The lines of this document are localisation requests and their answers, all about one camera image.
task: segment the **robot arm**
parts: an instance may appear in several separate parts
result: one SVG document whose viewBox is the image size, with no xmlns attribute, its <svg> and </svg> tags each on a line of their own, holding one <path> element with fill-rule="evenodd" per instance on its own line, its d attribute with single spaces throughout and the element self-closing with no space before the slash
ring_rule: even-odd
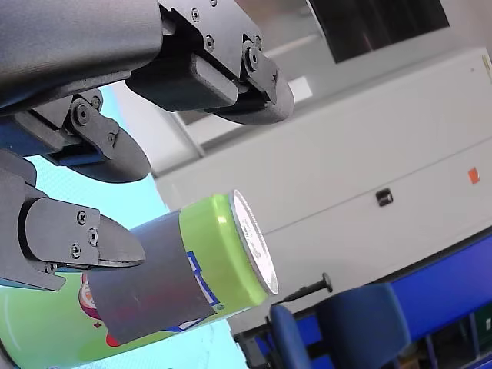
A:
<svg viewBox="0 0 492 369">
<path fill-rule="evenodd" d="M 234 0 L 4 0 L 0 115 L 126 80 L 169 111 L 286 119 L 294 99 Z"/>
<path fill-rule="evenodd" d="M 150 165 L 101 113 L 97 87 L 127 86 L 168 111 L 242 124 L 286 119 L 294 99 L 234 0 L 3 0 L 0 13 L 0 284 L 59 290 L 57 268 L 140 264 L 136 238 L 96 209 L 35 188 L 23 157 L 125 183 Z"/>
</svg>

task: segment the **pringles can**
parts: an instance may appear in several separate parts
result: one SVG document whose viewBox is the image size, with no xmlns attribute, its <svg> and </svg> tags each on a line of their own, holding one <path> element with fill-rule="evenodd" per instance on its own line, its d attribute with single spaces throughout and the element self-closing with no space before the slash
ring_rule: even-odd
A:
<svg viewBox="0 0 492 369">
<path fill-rule="evenodd" d="M 132 230 L 146 261 L 65 273 L 59 292 L 0 288 L 0 341 L 22 369 L 70 368 L 262 304 L 278 293 L 268 248 L 239 191 Z"/>
</svg>

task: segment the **white cabinet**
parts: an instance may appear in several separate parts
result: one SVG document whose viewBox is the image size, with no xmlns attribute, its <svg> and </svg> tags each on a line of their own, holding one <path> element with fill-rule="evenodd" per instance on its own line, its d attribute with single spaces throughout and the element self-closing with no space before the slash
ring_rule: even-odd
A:
<svg viewBox="0 0 492 369">
<path fill-rule="evenodd" d="M 492 225 L 488 65 L 479 48 L 386 76 L 159 178 L 159 191 L 179 208 L 240 189 L 265 233 L 282 295 L 322 271 L 336 291 L 368 283 Z M 395 201 L 380 208 L 375 193 L 386 187 Z M 266 309 L 232 318 L 233 329 L 260 324 Z"/>
</svg>

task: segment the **green can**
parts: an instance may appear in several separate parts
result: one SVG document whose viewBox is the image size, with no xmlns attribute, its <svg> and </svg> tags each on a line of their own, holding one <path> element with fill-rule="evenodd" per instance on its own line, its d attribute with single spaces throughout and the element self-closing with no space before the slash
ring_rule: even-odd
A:
<svg viewBox="0 0 492 369">
<path fill-rule="evenodd" d="M 0 341 L 10 358 L 22 369 L 77 367 L 237 314 L 278 293 L 267 246 L 238 191 L 181 209 L 179 231 L 213 315 L 119 344 L 98 315 L 90 278 L 67 273 L 59 292 L 0 288 Z"/>
</svg>

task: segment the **white panel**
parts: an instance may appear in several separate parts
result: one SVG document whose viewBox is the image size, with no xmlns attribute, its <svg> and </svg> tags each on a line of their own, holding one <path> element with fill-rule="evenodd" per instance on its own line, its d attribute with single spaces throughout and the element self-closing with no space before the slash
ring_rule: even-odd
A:
<svg viewBox="0 0 492 369">
<path fill-rule="evenodd" d="M 484 49 L 319 108 L 158 179 L 171 208 L 239 188 L 266 232 L 492 136 Z"/>
<path fill-rule="evenodd" d="M 492 225 L 492 140 L 390 183 L 394 203 L 379 208 L 375 192 L 265 235 L 279 297 L 321 279 L 335 292 L 382 278 Z M 480 182 L 468 171 L 476 167 Z M 327 297 L 289 304 L 292 311 Z M 268 304 L 231 319 L 235 331 L 264 322 Z"/>
<path fill-rule="evenodd" d="M 170 113 L 132 92 L 124 82 L 111 86 L 121 116 L 147 154 L 154 173 L 199 158 L 198 151 Z"/>
</svg>

